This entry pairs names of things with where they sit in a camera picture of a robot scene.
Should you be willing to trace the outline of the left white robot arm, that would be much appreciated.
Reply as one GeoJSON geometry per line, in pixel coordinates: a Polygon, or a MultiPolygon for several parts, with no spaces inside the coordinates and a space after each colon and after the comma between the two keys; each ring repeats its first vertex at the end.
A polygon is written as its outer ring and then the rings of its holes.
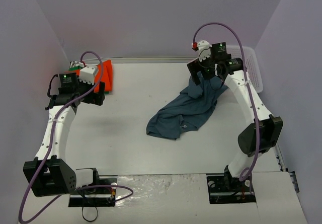
{"type": "Polygon", "coordinates": [[[93,83],[81,82],[74,72],[59,74],[58,78],[59,93],[50,97],[46,107],[49,118],[41,146],[34,159],[23,166],[29,187],[36,197],[71,194],[81,187],[95,193],[101,187],[101,179],[96,177],[97,170],[72,169],[65,159],[65,150],[79,104],[101,106],[105,99],[105,83],[96,83],[98,91],[95,92],[93,83]]]}

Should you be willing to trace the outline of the blue t shirt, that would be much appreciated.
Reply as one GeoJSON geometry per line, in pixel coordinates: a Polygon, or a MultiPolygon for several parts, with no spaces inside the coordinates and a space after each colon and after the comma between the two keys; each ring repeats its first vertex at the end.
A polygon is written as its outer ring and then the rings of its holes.
{"type": "Polygon", "coordinates": [[[179,95],[149,120],[146,126],[148,136],[177,140],[183,133],[197,131],[207,122],[228,87],[217,77],[205,80],[201,73],[197,77],[199,85],[190,77],[179,95]]]}

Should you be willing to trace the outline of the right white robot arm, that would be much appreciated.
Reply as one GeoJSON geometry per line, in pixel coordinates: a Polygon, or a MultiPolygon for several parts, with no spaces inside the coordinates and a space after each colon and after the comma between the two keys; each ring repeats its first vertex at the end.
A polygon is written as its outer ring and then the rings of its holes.
{"type": "Polygon", "coordinates": [[[257,158],[273,148],[283,127],[281,117],[275,117],[264,105],[248,75],[245,57],[232,58],[227,53],[226,43],[210,44],[206,40],[193,42],[198,53],[187,67],[192,81],[199,85],[200,79],[219,78],[233,93],[240,105],[246,128],[239,134],[239,151],[226,167],[223,184],[228,190],[235,190],[249,178],[257,158]]]}

